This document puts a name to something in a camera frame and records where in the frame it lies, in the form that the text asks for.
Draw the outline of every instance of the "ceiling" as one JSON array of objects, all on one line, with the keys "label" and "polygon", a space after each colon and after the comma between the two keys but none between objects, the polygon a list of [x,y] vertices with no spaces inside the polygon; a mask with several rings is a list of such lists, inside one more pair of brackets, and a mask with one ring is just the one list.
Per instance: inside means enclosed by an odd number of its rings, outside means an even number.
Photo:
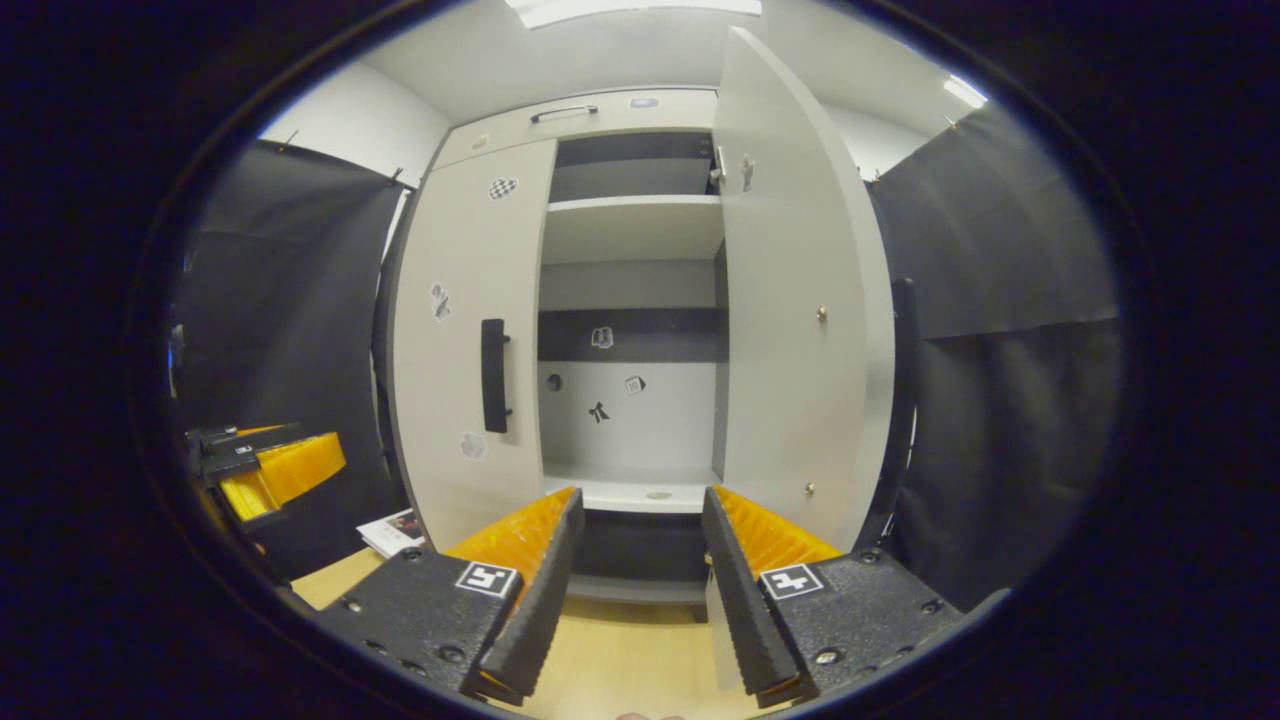
[{"label": "ceiling", "polygon": [[763,40],[818,99],[932,137],[970,108],[948,73],[817,0],[764,0],[763,17],[691,9],[618,12],[526,29],[503,0],[460,3],[365,63],[453,123],[609,87],[719,85],[726,28]]}]

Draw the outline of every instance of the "white shelf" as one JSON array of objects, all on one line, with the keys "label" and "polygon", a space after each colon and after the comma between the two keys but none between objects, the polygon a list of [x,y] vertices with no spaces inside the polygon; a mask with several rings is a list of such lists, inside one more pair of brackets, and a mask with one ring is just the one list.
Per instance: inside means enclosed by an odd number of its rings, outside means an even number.
[{"label": "white shelf", "polygon": [[724,240],[718,195],[634,195],[552,202],[543,264],[710,260]]},{"label": "white shelf", "polygon": [[568,594],[632,605],[705,605],[707,580],[631,580],[570,575]]},{"label": "white shelf", "polygon": [[710,468],[653,470],[547,462],[543,477],[547,495],[576,486],[582,488],[584,509],[617,512],[701,512],[707,486],[719,483]]}]

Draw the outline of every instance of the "wooden table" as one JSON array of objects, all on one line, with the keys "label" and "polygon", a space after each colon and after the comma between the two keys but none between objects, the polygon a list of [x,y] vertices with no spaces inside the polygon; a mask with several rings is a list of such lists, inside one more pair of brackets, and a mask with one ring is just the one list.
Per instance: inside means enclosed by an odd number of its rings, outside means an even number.
[{"label": "wooden table", "polygon": [[[293,582],[320,609],[381,565],[370,548]],[[525,715],[552,719],[613,720],[639,712],[652,720],[760,715],[741,685],[717,683],[710,625],[686,606],[622,605],[570,598],[538,680],[522,707],[494,702]]]}]

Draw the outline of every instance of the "black curtain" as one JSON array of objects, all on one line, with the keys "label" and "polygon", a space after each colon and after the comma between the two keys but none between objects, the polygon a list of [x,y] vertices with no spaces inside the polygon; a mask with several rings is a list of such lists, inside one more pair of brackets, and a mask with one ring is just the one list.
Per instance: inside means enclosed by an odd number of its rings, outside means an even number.
[{"label": "black curtain", "polygon": [[1098,477],[1124,363],[1105,233],[1087,193],[992,105],[869,192],[919,333],[890,548],[968,610],[1047,557]]},{"label": "black curtain", "polygon": [[408,506],[383,459],[370,368],[402,190],[351,163],[259,141],[219,181],[188,240],[174,307],[187,427],[301,423],[337,432],[347,459],[253,534],[289,578],[360,550],[356,525]]}]

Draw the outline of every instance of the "ceiling light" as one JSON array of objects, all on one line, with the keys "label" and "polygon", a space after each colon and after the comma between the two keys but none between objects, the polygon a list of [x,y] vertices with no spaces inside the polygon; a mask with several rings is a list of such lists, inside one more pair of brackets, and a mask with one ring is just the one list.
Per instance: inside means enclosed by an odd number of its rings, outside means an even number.
[{"label": "ceiling light", "polygon": [[986,95],[978,92],[972,85],[957,78],[956,76],[951,76],[951,79],[942,83],[942,87],[945,87],[951,95],[955,95],[960,100],[968,102],[972,108],[982,108],[987,104]]},{"label": "ceiling light", "polygon": [[760,14],[760,0],[507,0],[526,28],[543,27],[571,18],[657,8],[692,8],[745,15]]}]

